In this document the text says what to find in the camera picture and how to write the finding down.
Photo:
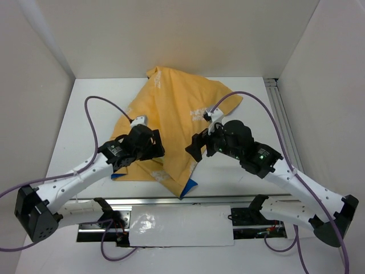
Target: white wall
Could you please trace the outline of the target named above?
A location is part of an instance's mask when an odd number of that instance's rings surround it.
[[[72,80],[23,17],[0,1],[0,191],[45,175]],[[0,246],[22,246],[16,193],[0,199]],[[19,253],[0,253],[1,273],[14,273]]]
[[[360,200],[346,243],[352,273],[365,245],[365,9],[357,0],[321,0],[279,78],[306,172]]]
[[[278,77],[319,0],[37,0],[77,78]]]

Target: white cable clip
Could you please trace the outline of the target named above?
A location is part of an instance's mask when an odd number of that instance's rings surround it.
[[[80,173],[78,173],[77,170],[72,170],[72,171],[74,172],[74,176],[77,176],[80,179],[81,183],[83,183],[84,182],[84,179],[82,179]]]
[[[212,108],[213,107],[209,107],[205,110],[208,117],[210,117],[208,135],[210,135],[212,132],[214,132],[216,123],[222,123],[222,120],[224,117],[224,113],[219,108],[216,108],[213,112],[211,112],[210,110]]]
[[[131,127],[135,127],[138,124],[142,124],[144,126],[147,126],[148,124],[148,119],[146,115],[143,116],[138,116],[136,119],[134,119],[131,123]]]
[[[298,173],[298,169],[293,167],[293,171],[289,172],[289,180],[294,178],[297,173]]]

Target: white printed pattern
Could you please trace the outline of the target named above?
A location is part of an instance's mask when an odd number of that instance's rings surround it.
[[[190,110],[190,116],[192,116],[193,121],[202,121],[204,120],[204,112],[206,110],[206,107],[200,108],[198,110]]]
[[[160,82],[161,74],[162,71],[159,70],[159,72],[155,76],[155,87],[161,88],[161,82]]]
[[[129,114],[129,113],[131,113],[131,111],[132,111],[132,108],[131,107],[127,107],[127,109],[125,110],[125,113],[126,114]]]
[[[170,175],[168,175],[164,170],[152,171],[151,176],[154,177],[154,179],[158,182],[162,182],[171,178]]]

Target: white plastic sheet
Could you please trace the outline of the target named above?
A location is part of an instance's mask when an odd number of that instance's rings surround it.
[[[233,245],[228,205],[134,206],[129,242],[139,247]]]

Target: red wire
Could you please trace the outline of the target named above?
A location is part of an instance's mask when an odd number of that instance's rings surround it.
[[[123,234],[126,234],[126,232],[124,231],[124,226],[121,224],[121,221],[119,221],[119,225],[120,225],[120,227],[122,228],[122,230],[123,230]]]
[[[277,223],[278,223],[278,222],[275,220],[275,224],[274,224],[273,226],[271,226],[270,228],[268,228],[267,230],[268,230],[268,231],[273,231],[273,230],[275,230],[275,227],[276,227]]]

